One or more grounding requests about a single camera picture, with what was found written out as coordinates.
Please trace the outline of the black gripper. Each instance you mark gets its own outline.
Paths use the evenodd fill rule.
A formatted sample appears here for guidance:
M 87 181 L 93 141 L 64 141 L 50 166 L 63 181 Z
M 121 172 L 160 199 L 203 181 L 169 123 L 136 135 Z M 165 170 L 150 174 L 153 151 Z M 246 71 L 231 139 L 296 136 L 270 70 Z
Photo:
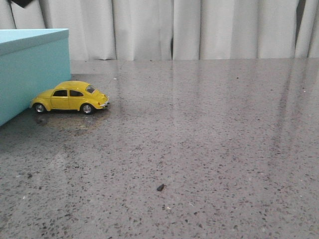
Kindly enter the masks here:
M 13 2 L 20 7 L 26 7 L 33 2 L 33 0 L 8 0 L 8 2 Z

